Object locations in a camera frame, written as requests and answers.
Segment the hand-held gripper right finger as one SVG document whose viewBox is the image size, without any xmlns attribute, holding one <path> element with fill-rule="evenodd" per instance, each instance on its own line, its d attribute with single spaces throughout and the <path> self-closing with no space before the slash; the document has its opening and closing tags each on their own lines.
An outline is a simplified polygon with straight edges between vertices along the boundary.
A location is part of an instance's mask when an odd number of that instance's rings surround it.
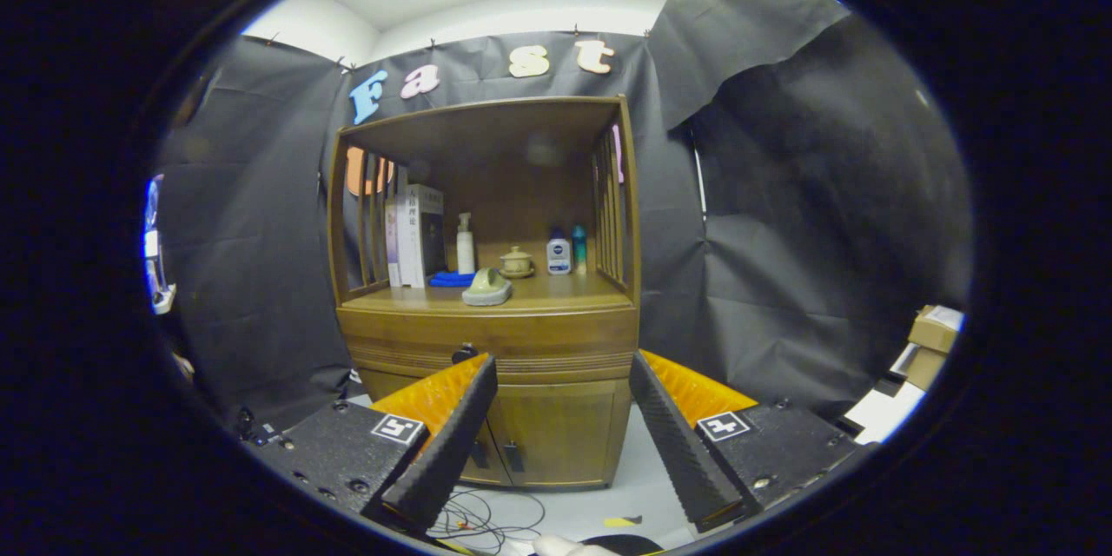
<svg viewBox="0 0 1112 556">
<path fill-rule="evenodd" d="M 749 520 L 872 449 L 791 399 L 770 403 L 646 350 L 629 388 L 685 516 L 701 533 Z"/>
</svg>

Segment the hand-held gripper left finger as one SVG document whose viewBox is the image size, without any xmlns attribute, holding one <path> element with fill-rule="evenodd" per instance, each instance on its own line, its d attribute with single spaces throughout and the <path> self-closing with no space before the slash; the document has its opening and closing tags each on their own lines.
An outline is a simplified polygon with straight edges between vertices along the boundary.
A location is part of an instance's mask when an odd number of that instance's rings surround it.
<svg viewBox="0 0 1112 556">
<path fill-rule="evenodd" d="M 495 358 L 473 354 L 369 406 L 334 399 L 287 429 L 247 414 L 246 445 L 318 500 L 393 532 L 429 532 L 497 390 Z"/>
</svg>

